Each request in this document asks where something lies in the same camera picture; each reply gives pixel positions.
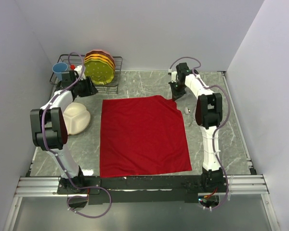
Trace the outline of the red cloth napkin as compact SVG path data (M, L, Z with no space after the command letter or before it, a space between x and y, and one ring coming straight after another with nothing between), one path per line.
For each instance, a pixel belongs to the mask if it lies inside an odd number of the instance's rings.
M103 100L99 167L102 178L191 171L176 102L160 95Z

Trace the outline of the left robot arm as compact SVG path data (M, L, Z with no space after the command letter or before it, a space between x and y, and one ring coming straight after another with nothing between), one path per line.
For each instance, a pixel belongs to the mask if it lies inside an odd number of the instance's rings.
M51 99L41 108L30 111L34 145L53 158L60 170L59 184L74 193L81 193L88 187L83 172L67 145L68 132L63 111L76 97L92 96L97 92L90 78L82 78L81 73L76 70L65 71Z

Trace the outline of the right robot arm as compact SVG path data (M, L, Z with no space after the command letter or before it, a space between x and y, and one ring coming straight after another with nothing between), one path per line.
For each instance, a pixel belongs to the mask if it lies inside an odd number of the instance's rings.
M220 185L224 185L223 167L219 158L219 129L225 124L223 121L223 97L215 93L212 87L206 85L196 69L190 69L187 63L180 63L176 71L168 70L171 76L169 85L172 100L175 101L186 94L186 88L195 96L195 121L200 126L203 138L204 160L200 184L203 190L212 192Z

